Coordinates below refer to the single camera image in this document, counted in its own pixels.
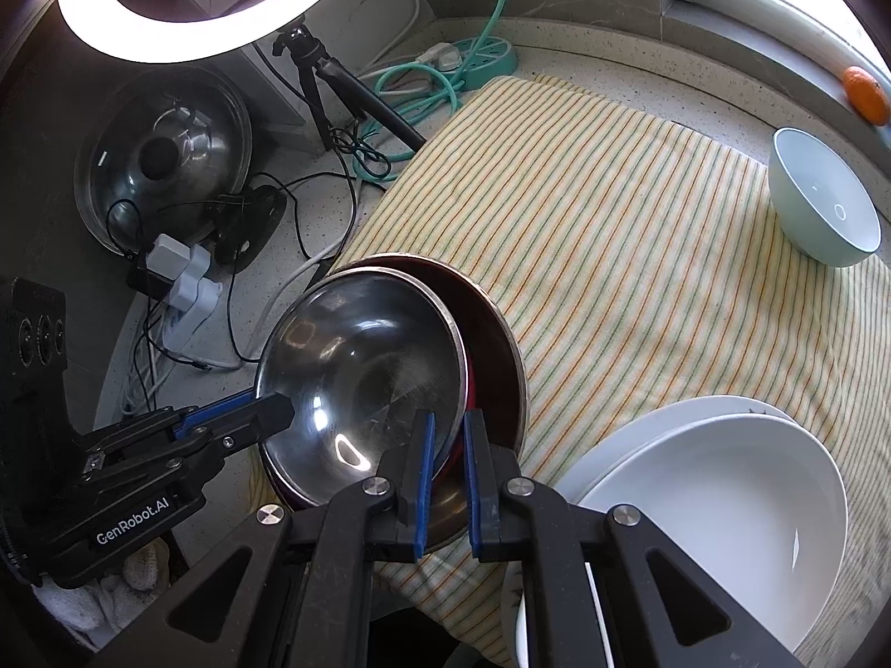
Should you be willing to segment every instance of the metal rim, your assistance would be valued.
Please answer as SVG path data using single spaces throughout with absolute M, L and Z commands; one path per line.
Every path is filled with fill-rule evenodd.
M 486 291 L 484 291 L 483 287 L 480 287 L 480 285 L 478 285 L 478 283 L 476 283 L 472 278 L 464 275 L 462 272 L 458 271 L 458 269 L 454 268 L 451 264 L 439 261 L 435 258 L 430 258 L 429 256 L 419 256 L 418 254 L 409 254 L 401 251 L 387 251 L 383 254 L 372 254 L 371 256 L 365 256 L 364 258 L 358 259 L 353 263 L 342 266 L 340 269 L 337 269 L 335 273 L 342 273 L 347 269 L 354 269 L 356 267 L 367 268 L 366 264 L 368 264 L 368 266 L 371 266 L 374 263 L 375 259 L 382 258 L 404 258 L 412 261 L 429 263 L 435 267 L 444 269 L 445 271 L 450 272 L 454 276 L 460 278 L 460 280 L 466 283 L 468 286 L 472 287 L 473 290 L 482 297 L 483 301 L 486 302 L 493 316 L 496 317 L 498 323 L 501 325 L 502 331 L 505 332 L 505 336 L 508 337 L 507 340 L 509 343 L 509 347 L 511 348 L 511 353 L 513 354 L 514 365 L 517 368 L 517 381 L 518 385 L 520 386 L 520 405 L 518 406 L 520 407 L 520 433 L 517 436 L 517 441 L 514 445 L 514 451 L 517 455 L 519 455 L 521 450 L 523 449 L 524 440 L 526 439 L 526 428 L 528 426 L 529 420 L 529 393 L 526 381 L 526 367 L 523 364 L 523 356 L 520 353 L 520 346 L 517 344 L 517 337 L 514 336 L 511 325 L 505 318 L 505 314 L 502 314 L 501 309 L 498 308 L 498 304 L 495 303 L 492 300 L 492 297 L 489 296 Z
M 338 281 L 339 279 L 346 278 L 348 276 L 355 275 L 357 273 L 380 273 L 385 274 L 386 276 L 391 276 L 393 278 L 398 278 L 400 281 L 407 282 L 411 286 L 413 286 L 422 296 L 424 296 L 430 305 L 434 308 L 434 310 L 439 315 L 440 320 L 443 322 L 443 325 L 447 328 L 449 332 L 449 336 L 451 336 L 452 344 L 454 348 L 456 348 L 456 358 L 458 361 L 458 393 L 459 393 L 459 401 L 466 406 L 467 404 L 467 391 L 468 391 L 468 369 L 467 369 L 467 352 L 464 349 L 464 342 L 461 338 L 461 332 L 458 330 L 458 325 L 454 321 L 451 312 L 446 308 L 446 305 L 442 302 L 442 299 L 437 296 L 434 291 L 424 284 L 422 281 L 419 281 L 417 278 L 413 276 L 397 271 L 396 269 L 389 269 L 383 266 L 358 266 L 355 268 L 346 268 L 337 271 L 336 273 L 331 274 L 327 278 L 323 278 L 312 288 L 304 291 L 303 294 L 300 295 L 291 306 L 279 317 L 279 321 L 276 321 L 275 326 L 273 327 L 272 332 L 270 332 L 269 338 L 266 339 L 266 344 L 263 347 L 263 352 L 260 354 L 260 364 L 257 365 L 257 374 L 254 377 L 254 397 L 260 398 L 263 396 L 263 393 L 260 391 L 260 382 L 263 379 L 264 374 L 266 374 L 267 368 L 267 356 L 269 354 L 269 350 L 272 347 L 273 343 L 273 335 L 280 325 L 282 325 L 285 321 L 287 321 L 293 312 L 297 311 L 297 308 L 300 307 L 302 303 L 306 299 L 309 299 L 310 296 L 313 296 L 317 291 L 327 286 L 333 281 Z M 445 440 L 443 442 L 442 447 L 439 450 L 439 453 L 435 455 L 435 463 L 434 463 L 434 472 L 436 475 L 442 468 L 442 466 L 446 463 L 449 454 L 452 451 L 454 446 L 454 442 L 457 439 L 458 432 L 461 430 L 461 426 L 464 418 L 464 409 L 459 405 L 459 409 L 456 413 L 456 418 L 453 419 L 451 426 L 449 427 L 449 431 L 445 436 Z M 306 503 L 306 505 L 315 507 L 319 505 L 319 502 L 316 502 L 313 499 L 310 499 L 304 493 L 301 493 L 297 487 L 291 484 L 291 481 L 285 479 L 282 475 L 282 472 L 279 471 L 278 467 L 273 463 L 273 460 L 269 457 L 269 453 L 266 450 L 266 444 L 260 443 L 258 446 L 260 447 L 260 459 L 263 463 L 263 466 L 267 471 L 272 472 L 275 475 L 275 480 L 271 480 L 273 483 L 273 490 L 279 497 L 283 497 L 281 494 L 281 490 L 288 490 L 288 493 L 296 496 L 302 502 Z
M 237 193 L 244 184 L 244 181 L 247 180 L 248 168 L 251 166 L 253 131 L 251 130 L 251 116 L 248 113 L 248 106 L 244 104 L 244 100 L 235 89 L 235 86 L 229 81 L 229 79 L 224 78 L 222 75 L 219 75 L 218 73 L 214 73 L 211 70 L 199 66 L 177 65 L 175 66 L 175 68 L 179 70 L 184 76 L 194 77 L 196 80 L 199 80 L 199 82 L 214 85 L 226 99 L 226 102 L 229 105 L 230 109 L 232 109 L 233 118 L 240 124 L 242 124 L 242 139 L 241 142 L 239 142 L 243 153 L 242 162 L 239 163 L 238 171 L 233 177 L 233 186 L 230 191 L 232 193 Z M 77 187 L 77 183 L 81 182 L 82 180 L 86 180 L 89 177 L 90 165 L 95 160 L 99 137 L 108 127 L 110 119 L 113 118 L 114 115 L 117 115 L 117 108 L 119 107 L 120 102 L 123 100 L 123 98 L 126 97 L 126 93 L 128 93 L 131 88 L 134 88 L 141 82 L 147 82 L 152 79 L 161 77 L 162 72 L 164 71 L 150 70 L 146 73 L 142 73 L 141 75 L 137 75 L 135 78 L 118 88 L 118 90 L 115 91 L 113 95 L 111 95 L 111 97 L 109 98 L 109 104 L 101 112 L 99 121 L 90 131 L 88 139 L 84 141 L 85 146 L 87 143 L 92 143 L 92 146 L 90 146 L 90 148 L 82 146 L 77 151 L 77 155 L 74 161 L 74 179 L 72 182 L 72 186 L 74 189 L 74 201 L 77 205 L 77 212 L 80 214 L 80 219 L 87 227 L 89 232 L 92 233 L 92 236 L 94 236 L 94 238 L 99 241 L 101 245 L 104 245 L 104 247 L 113 252 L 113 254 L 118 254 L 119 256 L 123 256 L 124 254 L 118 247 L 113 244 L 113 242 L 111 242 L 108 233 L 105 232 L 104 227 L 97 226 L 97 223 L 105 223 L 105 214 L 95 213 L 95 209 L 94 207 L 92 207 L 92 202 L 89 198 L 85 198 L 84 194 L 80 192 L 81 189 Z M 203 238 L 206 238 L 206 236 L 208 236 L 212 229 L 212 226 L 208 229 L 204 229 L 204 232 L 196 234 L 196 237 L 198 238 L 198 240 L 202 240 Z

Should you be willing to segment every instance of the white plate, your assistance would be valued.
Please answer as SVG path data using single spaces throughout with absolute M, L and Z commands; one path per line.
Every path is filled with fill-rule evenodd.
M 795 423 L 795 419 L 784 411 L 748 397 L 716 394 L 676 401 L 634 419 L 588 450 L 560 477 L 554 489 L 567 502 L 577 504 L 612 468 L 640 448 L 681 426 L 713 417 L 726 417 L 729 414 L 767 414 Z
M 807 430 L 765 415 L 677 429 L 613 469 L 579 504 L 631 503 L 787 649 L 839 574 L 848 505 L 839 468 Z
M 634 419 L 588 450 L 560 478 L 554 485 L 554 489 L 563 495 L 567 502 L 576 504 L 612 468 L 659 437 L 693 422 L 747 413 L 771 415 L 794 423 L 792 417 L 771 404 L 743 396 L 716 394 L 676 401 L 674 404 L 668 404 L 643 415 L 643 417 Z M 597 593 L 594 591 L 592 582 L 591 590 L 594 593 L 595 606 L 599 610 L 600 601 L 597 600 Z M 520 564 L 511 563 L 505 572 L 505 584 L 502 586 L 502 632 L 506 638 L 513 630 L 515 640 L 506 640 L 509 649 L 512 649 L 511 658 L 514 660 L 514 664 L 519 665 L 520 668 L 527 668 L 526 606 L 521 598 Z M 608 645 L 609 640 L 603 631 L 603 621 L 601 621 L 601 632 L 604 643 Z M 611 656 L 607 656 L 607 658 L 609 665 L 612 666 Z

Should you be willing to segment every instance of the green cable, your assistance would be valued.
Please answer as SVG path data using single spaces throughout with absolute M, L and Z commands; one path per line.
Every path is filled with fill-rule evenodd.
M 436 80 L 442 84 L 443 88 L 441 91 L 434 92 L 433 94 L 421 97 L 417 100 L 411 100 L 408 103 L 402 104 L 399 106 L 396 111 L 399 115 L 404 117 L 408 124 L 414 125 L 418 122 L 426 119 L 434 110 L 436 110 L 443 102 L 446 100 L 449 101 L 449 105 L 451 106 L 451 112 L 449 115 L 454 115 L 458 108 L 461 106 L 460 101 L 458 100 L 458 93 L 461 92 L 464 88 L 464 80 L 463 75 L 464 71 L 467 70 L 469 64 L 477 55 L 479 49 L 486 42 L 486 39 L 489 35 L 491 35 L 492 30 L 495 28 L 498 19 L 501 17 L 502 11 L 505 9 L 505 2 L 507 0 L 498 0 L 496 2 L 496 8 L 492 12 L 492 17 L 489 17 L 489 21 L 486 23 L 486 26 L 483 28 L 483 31 L 480 32 L 478 38 L 474 41 L 471 51 L 467 54 L 461 66 L 455 70 L 449 77 L 446 77 L 441 72 L 439 72 L 435 67 L 430 67 L 429 65 L 424 65 L 422 63 L 404 63 L 402 65 L 397 65 L 386 69 L 384 73 L 380 75 L 376 84 L 374 84 L 374 91 L 376 93 L 381 93 L 384 89 L 384 85 L 389 82 L 394 75 L 399 75 L 400 73 L 408 72 L 409 70 L 420 70 L 422 73 L 427 73 L 428 75 L 432 75 Z M 376 121 L 369 122 L 364 126 L 360 135 L 361 137 L 369 137 L 371 135 L 375 135 L 380 132 L 379 124 Z M 397 153 L 395 155 L 388 155 L 389 161 L 391 163 L 399 163 L 406 160 L 411 160 L 414 154 L 409 151 L 407 153 Z M 374 173 L 369 173 L 367 168 L 364 167 L 364 164 L 359 159 L 358 155 L 353 155 L 353 168 L 355 170 L 355 174 L 363 180 L 368 180 L 373 183 L 386 183 L 391 180 L 395 180 L 397 174 L 389 173 L 389 175 L 380 177 L 375 175 Z

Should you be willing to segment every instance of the striped cloth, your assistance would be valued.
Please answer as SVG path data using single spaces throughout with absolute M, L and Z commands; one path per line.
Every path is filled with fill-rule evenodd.
M 529 381 L 525 475 L 553 484 L 611 431 L 701 394 L 768 401 L 823 440 L 848 489 L 848 552 L 799 658 L 843 665 L 891 591 L 891 273 L 878 258 L 805 258 L 763 165 L 547 77 L 484 87 L 342 263 L 386 251 L 451 263 L 505 314 Z M 480 566 L 466 538 L 380 576 L 509 662 L 503 567 Z

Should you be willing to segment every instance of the white bowl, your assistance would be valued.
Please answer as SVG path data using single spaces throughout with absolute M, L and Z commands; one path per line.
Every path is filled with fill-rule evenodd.
M 560 477 L 554 484 L 554 490 L 557 490 L 567 502 L 575 505 L 609 472 L 652 441 L 694 422 L 734 414 L 768 414 L 795 422 L 792 417 L 772 404 L 734 394 L 711 394 L 675 401 L 634 419 L 591 447 L 563 477 Z M 591 594 L 594 595 L 595 607 L 600 616 L 600 600 L 594 579 L 591 577 L 591 568 L 588 566 L 585 568 L 588 572 Z M 513 629 L 514 641 L 508 641 L 508 649 L 512 649 L 511 659 L 520 668 L 528 668 L 526 600 L 521 591 L 520 605 L 514 607 L 514 594 L 520 587 L 521 580 L 520 563 L 508 564 L 505 570 L 505 585 L 502 586 L 502 631 L 507 636 L 511 634 L 511 628 Z M 603 628 L 602 620 L 600 635 L 603 638 L 603 645 L 609 647 L 609 636 Z M 612 668 L 612 665 L 612 656 L 607 654 L 607 666 Z
M 636 505 L 787 649 L 839 574 L 848 503 L 830 453 L 800 426 L 717 417 L 654 441 L 580 505 Z
M 881 243 L 879 216 L 860 180 L 833 149 L 795 128 L 773 135 L 771 201 L 783 233 L 828 266 L 853 266 Z

